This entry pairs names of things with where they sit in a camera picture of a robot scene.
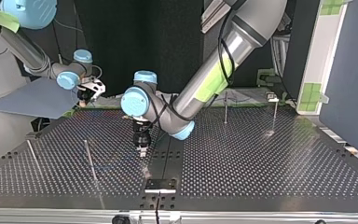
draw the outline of metal bracket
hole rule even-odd
[[[169,224],[181,224],[182,217],[180,216],[180,212],[172,212],[170,215],[170,222]]]
[[[143,224],[141,215],[140,214],[130,215],[130,223],[131,224]]]
[[[321,93],[320,102],[323,104],[328,104],[329,101],[330,101],[330,98],[328,96],[324,95],[323,93]]]
[[[149,179],[146,182],[145,193],[176,193],[177,181],[175,179]]]
[[[201,31],[203,34],[217,24],[230,10],[230,6],[223,0],[215,0],[206,8],[201,17]]]
[[[270,103],[277,103],[279,102],[279,98],[278,96],[272,92],[272,91],[269,91],[266,93],[266,97],[267,97],[267,101],[269,101]]]

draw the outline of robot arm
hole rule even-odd
[[[231,68],[228,54],[224,51],[223,65],[228,71],[235,70],[254,49],[267,43],[282,18],[287,0],[238,2],[241,6],[235,11],[233,28],[225,38],[235,65]],[[138,126],[145,119],[158,122],[160,128],[170,136],[184,140],[194,129],[195,122],[192,119],[215,94],[227,86],[220,64],[216,49],[170,105],[155,95],[156,74],[140,71],[135,74],[134,85],[125,92],[121,106],[127,115],[134,117]],[[134,129],[135,135],[143,134],[145,127],[151,125],[144,125],[140,130]]]
[[[56,0],[33,1],[0,1],[0,8],[19,18],[21,27],[42,29],[49,25],[55,17]],[[104,84],[92,75],[92,55],[84,49],[74,53],[70,64],[53,63],[48,55],[32,40],[19,30],[13,33],[0,26],[0,38],[7,48],[23,62],[25,70],[38,77],[57,79],[57,83],[66,90],[78,88],[77,97],[80,105],[95,101],[105,91]]]

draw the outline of metal table surface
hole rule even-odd
[[[0,160],[0,208],[358,213],[358,159],[309,120],[287,107],[224,115],[201,112],[184,142],[155,127],[140,158],[122,112],[77,112],[33,141],[38,160],[26,144]],[[145,194],[148,178],[177,191]]]

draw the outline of thin metal post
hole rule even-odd
[[[278,103],[279,103],[279,102],[276,102],[276,103],[275,103],[274,120],[277,118]]]
[[[226,96],[225,96],[225,124],[227,124],[227,116],[228,116],[227,100],[228,100],[228,94],[227,94],[227,92],[226,92]]]
[[[87,140],[84,140],[84,147],[86,148],[87,155],[89,156],[89,166],[91,167],[91,171],[92,171],[92,175],[94,177],[94,180],[98,181],[97,175],[95,174],[94,162],[92,161],[92,157],[91,157],[89,142]]]
[[[31,150],[32,157],[37,160],[36,154],[34,154],[34,147],[32,146],[31,140],[27,140],[28,148]]]

